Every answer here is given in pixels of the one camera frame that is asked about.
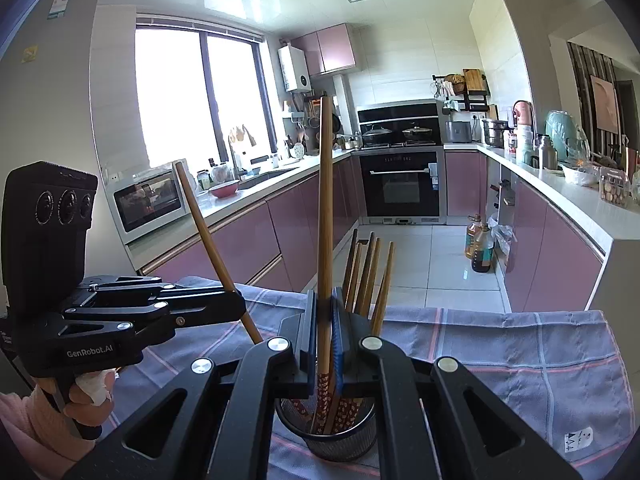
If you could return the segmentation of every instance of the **silver screw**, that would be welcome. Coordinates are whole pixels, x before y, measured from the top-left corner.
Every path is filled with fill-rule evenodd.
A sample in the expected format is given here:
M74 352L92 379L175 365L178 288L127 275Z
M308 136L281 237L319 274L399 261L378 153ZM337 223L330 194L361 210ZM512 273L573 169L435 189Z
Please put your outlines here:
M289 348L289 341L283 337L273 337L269 339L267 346L274 352L281 352Z
M367 350L380 350L382 348L382 340L371 335L364 338L361 345Z
M443 372L455 372L458 369L458 361L451 357L443 357L438 361L438 368Z
M196 359L193 363L191 363L191 371L196 374L206 374L209 370L211 370L212 366L213 363L208 359Z

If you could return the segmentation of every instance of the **black wire mesh cup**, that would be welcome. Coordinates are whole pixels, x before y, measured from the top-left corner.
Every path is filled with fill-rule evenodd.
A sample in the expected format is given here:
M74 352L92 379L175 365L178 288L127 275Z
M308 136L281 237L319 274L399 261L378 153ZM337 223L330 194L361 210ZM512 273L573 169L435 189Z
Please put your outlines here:
M315 412L315 398L300 401L309 413ZM360 405L356 421L348 430L329 435L312 434L311 420L305 418L289 399L276 399L276 413L284 426L301 437L314 455L331 462L350 462L364 455L376 443L374 399Z

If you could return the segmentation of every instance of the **cooking oil bottle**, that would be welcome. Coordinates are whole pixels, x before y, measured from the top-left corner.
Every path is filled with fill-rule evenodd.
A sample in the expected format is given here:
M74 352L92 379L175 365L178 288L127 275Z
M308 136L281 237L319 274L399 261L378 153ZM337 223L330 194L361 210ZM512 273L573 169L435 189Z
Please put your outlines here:
M480 215L469 216L469 220L471 220L471 224L466 227L465 256L471 259L474 253L473 244L476 237L480 234L482 221Z
M494 257L494 238L491 236L489 226L482 224L480 234L472 245L471 268L475 272L487 272L491 269L491 261Z

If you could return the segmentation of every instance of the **window pane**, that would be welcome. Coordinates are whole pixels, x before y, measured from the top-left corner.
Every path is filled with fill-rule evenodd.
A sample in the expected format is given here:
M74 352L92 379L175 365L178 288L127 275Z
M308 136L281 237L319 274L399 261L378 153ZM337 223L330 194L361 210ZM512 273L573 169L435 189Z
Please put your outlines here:
M214 36L209 36L207 42L213 90L225 142L232 128L242 128L244 124L257 144L251 148L245 139L243 151L251 158L268 155L271 146L251 45Z
M151 167L186 158L195 174L220 162L197 32L137 30L136 79Z

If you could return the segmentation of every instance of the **blue cloth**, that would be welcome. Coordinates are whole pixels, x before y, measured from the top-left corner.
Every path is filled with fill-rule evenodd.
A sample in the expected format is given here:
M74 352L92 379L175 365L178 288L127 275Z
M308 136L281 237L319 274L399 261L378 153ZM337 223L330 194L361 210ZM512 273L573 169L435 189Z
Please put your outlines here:
M203 278L186 286L218 284ZM304 309L306 295L238 285L263 337ZM441 308L386 309L382 337L408 355L432 362L453 356L465 364L586 480L603 478L635 430L633 401L620 352L600 311L490 314ZM200 356L241 358L251 340L239 322L178 330L145 349L115 385L111 431ZM564 436L591 428L593 443L565 452ZM325 462L274 418L269 478L361 480L380 476L377 447L353 463Z

